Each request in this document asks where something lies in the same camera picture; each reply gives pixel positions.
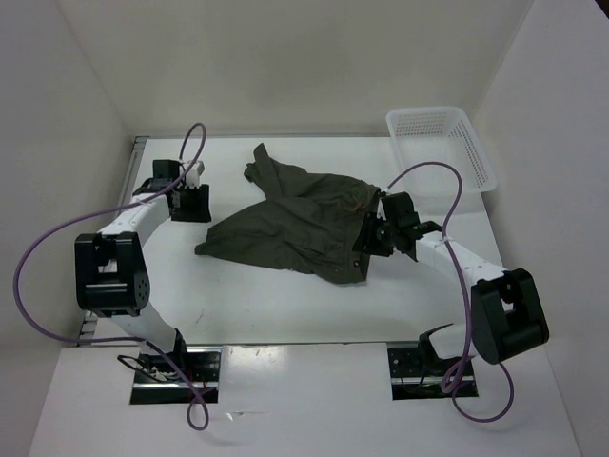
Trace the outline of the olive green shorts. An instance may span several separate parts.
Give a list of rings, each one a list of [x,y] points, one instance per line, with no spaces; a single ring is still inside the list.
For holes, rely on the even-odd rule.
[[[253,150],[245,179],[265,199],[213,225],[198,256],[261,268],[313,274],[336,285],[362,283],[369,255],[354,250],[380,189],[363,180],[312,173],[271,158],[265,145]]]

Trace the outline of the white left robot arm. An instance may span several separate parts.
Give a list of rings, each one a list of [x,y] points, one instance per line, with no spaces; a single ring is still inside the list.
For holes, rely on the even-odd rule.
[[[187,375],[190,358],[181,332],[150,301],[143,247],[167,220],[211,221],[209,185],[200,182],[204,169],[200,160],[155,160],[152,176],[133,192],[131,207],[100,231],[79,235],[74,244],[79,307],[142,339],[145,367],[171,381]]]

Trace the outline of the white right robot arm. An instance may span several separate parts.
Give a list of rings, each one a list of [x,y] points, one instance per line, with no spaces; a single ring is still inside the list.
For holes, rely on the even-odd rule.
[[[405,192],[374,198],[353,250],[382,257],[405,254],[466,292],[469,308],[462,324],[432,328],[419,337],[417,360],[428,374],[442,372],[463,355],[497,365],[550,338],[532,275],[488,262],[449,239],[439,224],[422,222]]]

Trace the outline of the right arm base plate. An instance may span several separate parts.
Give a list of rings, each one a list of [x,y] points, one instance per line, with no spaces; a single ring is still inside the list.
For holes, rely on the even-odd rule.
[[[414,343],[388,345],[390,385],[393,401],[449,398],[441,389],[442,377],[459,357],[426,363]]]

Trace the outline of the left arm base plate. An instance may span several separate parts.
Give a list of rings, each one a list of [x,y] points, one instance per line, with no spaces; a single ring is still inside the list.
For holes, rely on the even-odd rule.
[[[194,395],[182,378],[159,356],[119,355],[117,360],[133,371],[129,403],[145,405],[188,404]],[[209,404],[217,404],[221,351],[218,348],[194,349],[184,358],[183,372]]]

